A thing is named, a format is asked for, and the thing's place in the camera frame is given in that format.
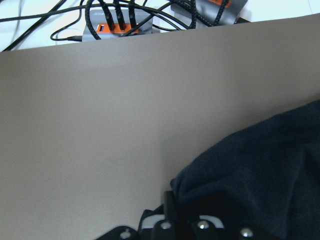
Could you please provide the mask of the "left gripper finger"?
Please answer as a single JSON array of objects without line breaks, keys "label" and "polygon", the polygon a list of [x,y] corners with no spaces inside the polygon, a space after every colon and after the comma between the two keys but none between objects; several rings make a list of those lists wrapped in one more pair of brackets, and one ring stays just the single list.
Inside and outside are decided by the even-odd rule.
[{"label": "left gripper finger", "polygon": [[164,193],[163,211],[167,222],[175,225],[179,223],[179,208],[173,191]]}]

